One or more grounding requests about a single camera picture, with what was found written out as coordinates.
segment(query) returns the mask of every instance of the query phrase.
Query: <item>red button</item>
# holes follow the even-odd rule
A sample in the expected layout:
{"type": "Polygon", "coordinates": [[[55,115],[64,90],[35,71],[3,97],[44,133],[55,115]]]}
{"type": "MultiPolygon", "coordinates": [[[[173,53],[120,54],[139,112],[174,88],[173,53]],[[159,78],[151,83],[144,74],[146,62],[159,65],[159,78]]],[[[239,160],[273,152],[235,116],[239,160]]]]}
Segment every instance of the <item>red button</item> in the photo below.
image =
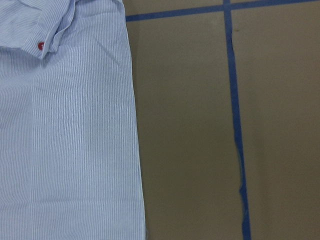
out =
{"type": "Polygon", "coordinates": [[[42,51],[42,49],[44,48],[45,43],[43,41],[38,43],[38,49],[40,49],[42,51]]]}

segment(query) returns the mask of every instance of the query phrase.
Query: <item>striped fabric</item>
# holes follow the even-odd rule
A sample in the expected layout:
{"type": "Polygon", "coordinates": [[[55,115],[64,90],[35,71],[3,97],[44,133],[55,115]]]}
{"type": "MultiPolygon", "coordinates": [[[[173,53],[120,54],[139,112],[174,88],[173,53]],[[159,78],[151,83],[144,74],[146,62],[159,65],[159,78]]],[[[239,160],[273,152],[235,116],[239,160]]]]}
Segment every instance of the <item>striped fabric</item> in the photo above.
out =
{"type": "Polygon", "coordinates": [[[0,0],[0,240],[145,238],[122,1],[0,0]]]}

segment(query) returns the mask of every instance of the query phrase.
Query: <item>vertical blue tape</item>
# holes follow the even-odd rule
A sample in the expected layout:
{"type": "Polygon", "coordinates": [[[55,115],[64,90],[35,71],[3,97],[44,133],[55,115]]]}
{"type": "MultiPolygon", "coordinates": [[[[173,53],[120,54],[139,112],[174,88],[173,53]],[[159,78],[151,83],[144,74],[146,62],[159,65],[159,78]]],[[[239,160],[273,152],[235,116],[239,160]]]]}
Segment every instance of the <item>vertical blue tape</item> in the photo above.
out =
{"type": "Polygon", "coordinates": [[[239,107],[237,72],[236,72],[236,58],[235,58],[235,52],[234,52],[233,42],[232,42],[232,16],[231,16],[230,0],[223,0],[223,12],[224,12],[225,38],[226,38],[226,48],[227,48],[227,57],[228,57],[234,140],[235,140],[236,148],[238,151],[238,156],[240,158],[240,171],[241,171],[242,183],[241,183],[239,192],[240,192],[240,195],[242,198],[242,204],[243,204],[242,234],[243,234],[243,240],[251,240],[245,158],[244,158],[244,148],[243,148],[243,142],[242,142],[240,107],[239,107]]]}

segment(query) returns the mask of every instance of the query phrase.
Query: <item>blue tape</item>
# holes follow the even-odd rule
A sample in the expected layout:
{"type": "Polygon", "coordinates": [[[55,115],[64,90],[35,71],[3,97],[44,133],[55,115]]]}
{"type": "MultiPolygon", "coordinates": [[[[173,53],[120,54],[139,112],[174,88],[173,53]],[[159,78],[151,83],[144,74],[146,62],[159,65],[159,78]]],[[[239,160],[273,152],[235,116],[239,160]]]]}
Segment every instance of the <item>blue tape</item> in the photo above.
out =
{"type": "MultiPolygon", "coordinates": [[[[267,7],[267,6],[275,6],[275,5],[296,4],[296,3],[306,3],[306,2],[316,2],[316,1],[319,1],[319,0],[259,0],[259,1],[232,3],[230,4],[230,8],[231,10],[237,10],[237,9],[259,8],[259,7],[267,7]]],[[[150,19],[163,19],[163,18],[170,18],[170,17],[186,16],[186,15],[192,15],[192,14],[222,12],[223,10],[224,10],[223,5],[204,6],[204,7],[171,10],[171,11],[160,11],[160,12],[128,15],[125,17],[125,20],[127,22],[134,22],[134,21],[142,21],[142,20],[150,20],[150,19]]]]}
{"type": "Polygon", "coordinates": [[[240,192],[240,195],[242,198],[242,204],[243,204],[242,235],[243,235],[243,240],[251,240],[245,158],[244,158],[244,148],[243,148],[243,142],[242,142],[238,83],[237,83],[237,72],[236,72],[236,58],[235,58],[235,52],[234,52],[233,43],[232,43],[232,16],[231,16],[230,0],[223,0],[223,10],[224,10],[226,49],[227,49],[227,57],[228,57],[234,140],[235,140],[236,148],[237,148],[239,159],[240,159],[240,169],[241,169],[240,170],[241,171],[241,188],[239,192],[240,192]]]}

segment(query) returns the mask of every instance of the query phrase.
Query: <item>fabric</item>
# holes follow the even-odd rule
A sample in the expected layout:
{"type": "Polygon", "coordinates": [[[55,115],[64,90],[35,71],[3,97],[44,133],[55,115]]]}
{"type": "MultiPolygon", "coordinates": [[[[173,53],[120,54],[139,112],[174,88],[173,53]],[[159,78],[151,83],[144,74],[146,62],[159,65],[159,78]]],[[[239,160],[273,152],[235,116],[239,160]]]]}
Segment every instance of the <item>fabric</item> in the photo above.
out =
{"type": "Polygon", "coordinates": [[[144,240],[121,0],[0,0],[0,240],[144,240]]]}

